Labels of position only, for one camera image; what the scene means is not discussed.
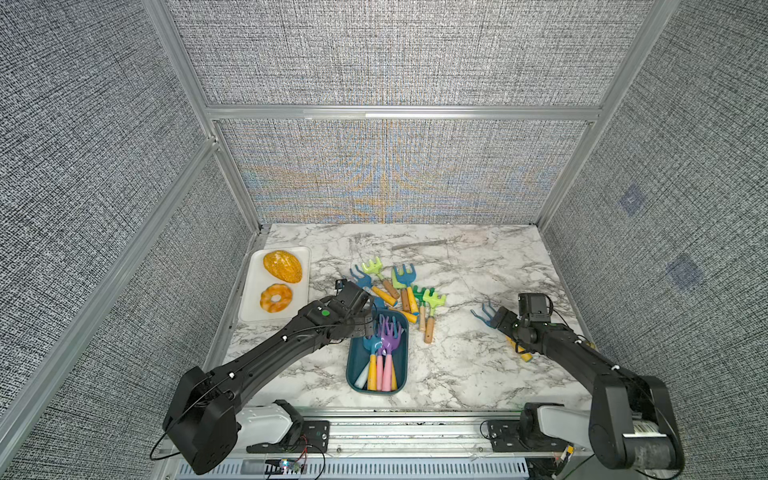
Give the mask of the purple rake pink handle front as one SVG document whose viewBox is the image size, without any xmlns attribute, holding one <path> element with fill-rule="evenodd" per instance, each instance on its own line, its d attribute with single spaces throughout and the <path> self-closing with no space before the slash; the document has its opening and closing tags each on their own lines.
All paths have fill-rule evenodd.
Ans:
<svg viewBox="0 0 768 480">
<path fill-rule="evenodd" d="M 383 358 L 383 335 L 384 335 L 384 328 L 386 325 L 386 321 L 388 320 L 387 316 L 380 315 L 379 321 L 378 321 L 378 327 L 377 327 L 377 343 L 376 345 L 376 390 L 377 391 L 383 391 L 383 369 L 384 369 L 384 358 Z"/>
</svg>

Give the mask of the purple rake pink handle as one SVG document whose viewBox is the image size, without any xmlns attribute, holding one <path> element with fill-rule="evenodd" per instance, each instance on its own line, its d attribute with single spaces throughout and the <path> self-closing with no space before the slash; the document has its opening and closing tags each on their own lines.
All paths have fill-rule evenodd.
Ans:
<svg viewBox="0 0 768 480">
<path fill-rule="evenodd" d="M 379 321 L 378 321 L 378 327 L 377 327 L 377 343 L 376 345 L 376 390 L 377 391 L 383 391 L 383 369 L 384 369 L 384 358 L 383 358 L 383 335 L 384 335 L 384 328 L 386 325 L 386 321 L 388 320 L 387 316 L 380 315 Z"/>
<path fill-rule="evenodd" d="M 381 326 L 382 334 L 382 349 L 384 356 L 384 369 L 383 369 L 383 390 L 389 392 L 393 386 L 393 372 L 394 372 L 394 359 L 393 353 L 398 349 L 403 328 L 400 323 L 393 317 L 385 316 Z"/>
</svg>

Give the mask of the teal fork rake yellow handle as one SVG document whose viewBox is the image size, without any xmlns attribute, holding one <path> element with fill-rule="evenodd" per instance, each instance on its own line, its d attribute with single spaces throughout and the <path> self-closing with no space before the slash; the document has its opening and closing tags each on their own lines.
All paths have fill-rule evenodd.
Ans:
<svg viewBox="0 0 768 480">
<path fill-rule="evenodd" d="M 366 388 L 369 391 L 378 391 L 378 352 L 382 347 L 382 340 L 378 334 L 373 334 L 363 340 L 363 345 L 369 354 L 369 363 L 367 367 Z"/>
</svg>

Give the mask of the purple rake pink handle back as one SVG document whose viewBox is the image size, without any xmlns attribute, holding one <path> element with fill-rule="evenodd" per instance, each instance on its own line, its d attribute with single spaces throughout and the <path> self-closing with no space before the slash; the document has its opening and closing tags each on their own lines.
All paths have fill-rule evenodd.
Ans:
<svg viewBox="0 0 768 480">
<path fill-rule="evenodd" d="M 385 316 L 381 326 L 382 334 L 382 349 L 384 356 L 384 369 L 383 369 L 383 390 L 389 392 L 393 386 L 393 372 L 394 372 L 394 359 L 393 353 L 398 349 L 403 328 L 400 323 L 393 317 Z"/>
</svg>

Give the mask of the light blue rake white handle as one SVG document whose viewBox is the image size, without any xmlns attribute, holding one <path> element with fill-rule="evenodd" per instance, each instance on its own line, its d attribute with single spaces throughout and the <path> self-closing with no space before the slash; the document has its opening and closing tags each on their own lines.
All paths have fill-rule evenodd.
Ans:
<svg viewBox="0 0 768 480">
<path fill-rule="evenodd" d="M 356 389 L 360 389 L 360 390 L 365 389 L 365 385 L 367 384 L 367 381 L 368 381 L 369 370 L 370 370 L 370 364 L 366 364 L 362 369 L 362 371 L 358 374 L 356 380 L 353 383 L 353 386 Z"/>
</svg>

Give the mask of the lime rake light wood handle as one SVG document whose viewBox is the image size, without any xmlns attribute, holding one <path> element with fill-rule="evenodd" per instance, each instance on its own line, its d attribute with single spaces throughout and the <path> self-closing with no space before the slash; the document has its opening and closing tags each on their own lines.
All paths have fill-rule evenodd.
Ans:
<svg viewBox="0 0 768 480">
<path fill-rule="evenodd" d="M 436 313 L 439 307 L 446 304 L 447 296 L 440 295 L 435 289 L 429 289 L 424 293 L 423 300 L 429 306 L 429 315 L 427 316 L 425 329 L 425 343 L 431 344 L 434 339 Z"/>
</svg>

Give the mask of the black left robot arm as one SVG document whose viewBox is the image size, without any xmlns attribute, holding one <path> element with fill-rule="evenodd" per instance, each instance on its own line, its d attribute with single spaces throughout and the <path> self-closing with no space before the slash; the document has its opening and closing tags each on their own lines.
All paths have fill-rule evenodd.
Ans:
<svg viewBox="0 0 768 480">
<path fill-rule="evenodd" d="M 162 423 L 186 463 L 204 475 L 235 448 L 237 414 L 265 385 L 303 357 L 337 341 L 373 330 L 372 295 L 338 280 L 336 293 L 313 300 L 277 333 L 210 371 L 194 366 L 176 387 Z"/>
</svg>

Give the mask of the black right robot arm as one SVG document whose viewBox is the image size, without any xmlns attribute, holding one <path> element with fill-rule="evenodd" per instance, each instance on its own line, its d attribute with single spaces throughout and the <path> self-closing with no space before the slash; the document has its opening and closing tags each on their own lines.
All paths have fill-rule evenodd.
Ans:
<svg viewBox="0 0 768 480">
<path fill-rule="evenodd" d="M 686 465 L 668 388 L 653 376 L 640 376 L 611 361 L 565 323 L 543 293 L 522 293 L 518 311 L 485 307 L 488 326 L 525 353 L 540 354 L 562 366 L 591 395 L 589 410 L 528 404 L 537 430 L 546 437 L 588 447 L 607 469 L 652 470 L 679 477 Z"/>
</svg>

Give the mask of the teal plastic storage box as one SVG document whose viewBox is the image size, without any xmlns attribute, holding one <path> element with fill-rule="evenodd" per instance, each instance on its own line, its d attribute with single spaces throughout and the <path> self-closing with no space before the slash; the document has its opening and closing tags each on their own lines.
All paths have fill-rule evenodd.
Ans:
<svg viewBox="0 0 768 480">
<path fill-rule="evenodd" d="M 351 341 L 347 383 L 358 393 L 394 395 L 408 378 L 409 321 L 396 310 L 378 311 L 374 320 L 370 337 Z"/>
</svg>

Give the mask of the white rectangular tray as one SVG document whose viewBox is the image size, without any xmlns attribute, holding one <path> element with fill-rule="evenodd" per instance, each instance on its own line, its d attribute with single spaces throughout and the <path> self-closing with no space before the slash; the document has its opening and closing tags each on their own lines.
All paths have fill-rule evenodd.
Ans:
<svg viewBox="0 0 768 480">
<path fill-rule="evenodd" d="M 238 310 L 241 322 L 289 320 L 309 298 L 307 247 L 258 250 L 248 263 Z"/>
</svg>

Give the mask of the oval yellow bread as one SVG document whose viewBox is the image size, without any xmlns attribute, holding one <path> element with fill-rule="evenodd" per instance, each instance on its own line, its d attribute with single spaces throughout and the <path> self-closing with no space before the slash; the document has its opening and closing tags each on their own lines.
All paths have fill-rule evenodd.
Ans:
<svg viewBox="0 0 768 480">
<path fill-rule="evenodd" d="M 287 250 L 275 250 L 263 257 L 263 266 L 268 273 L 286 283 L 299 283 L 303 278 L 303 267 L 298 257 Z"/>
</svg>

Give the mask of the aluminium front rail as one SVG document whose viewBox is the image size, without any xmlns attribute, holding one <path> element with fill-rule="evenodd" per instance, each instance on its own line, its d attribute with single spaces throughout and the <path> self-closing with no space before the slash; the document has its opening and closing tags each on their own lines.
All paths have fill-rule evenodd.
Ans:
<svg viewBox="0 0 768 480">
<path fill-rule="evenodd" d="M 518 420 L 537 430 L 527 407 L 522 411 L 449 412 L 295 409 L 288 404 L 270 404 L 248 408 L 241 419 L 237 418 L 241 430 L 232 452 L 246 451 L 247 446 L 257 443 L 277 443 L 304 420 L 330 422 L 328 450 L 323 454 L 365 451 L 428 456 L 453 450 L 492 451 L 485 424 L 499 419 Z"/>
</svg>

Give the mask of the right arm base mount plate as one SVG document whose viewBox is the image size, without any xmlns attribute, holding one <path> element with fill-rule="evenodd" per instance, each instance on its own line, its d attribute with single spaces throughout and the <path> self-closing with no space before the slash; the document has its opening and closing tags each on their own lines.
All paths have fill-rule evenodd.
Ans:
<svg viewBox="0 0 768 480">
<path fill-rule="evenodd" d="M 566 441 L 546 436 L 518 420 L 489 420 L 485 433 L 494 453 L 562 452 L 568 447 Z"/>
</svg>

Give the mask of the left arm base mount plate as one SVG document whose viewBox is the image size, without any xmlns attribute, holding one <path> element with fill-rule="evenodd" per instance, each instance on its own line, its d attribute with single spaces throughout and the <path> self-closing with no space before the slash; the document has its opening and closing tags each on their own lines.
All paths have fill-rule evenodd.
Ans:
<svg viewBox="0 0 768 480">
<path fill-rule="evenodd" d="M 249 454 L 262 453 L 326 453 L 330 439 L 330 422 L 327 420 L 304 420 L 300 427 L 293 426 L 286 436 L 277 443 L 257 443 L 246 447 Z"/>
</svg>

